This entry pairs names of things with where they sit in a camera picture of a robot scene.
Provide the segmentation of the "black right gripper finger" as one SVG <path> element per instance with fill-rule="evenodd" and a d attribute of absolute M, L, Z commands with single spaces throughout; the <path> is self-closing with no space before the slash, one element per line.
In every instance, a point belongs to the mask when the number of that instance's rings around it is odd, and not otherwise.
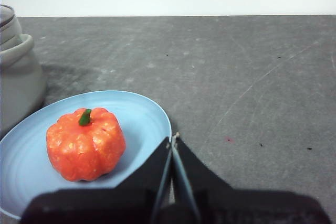
<path fill-rule="evenodd" d="M 200 223 L 331 223 L 320 203 L 309 196 L 233 188 L 180 138 L 173 140 L 173 160 L 187 202 Z"/>

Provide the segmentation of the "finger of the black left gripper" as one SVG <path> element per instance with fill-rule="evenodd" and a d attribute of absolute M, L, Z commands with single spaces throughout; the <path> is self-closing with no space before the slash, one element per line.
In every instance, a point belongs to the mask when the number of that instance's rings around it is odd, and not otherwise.
<path fill-rule="evenodd" d="M 21 223 L 150 223 L 165 195 L 171 145 L 166 137 L 115 188 L 62 189 L 35 197 Z"/>

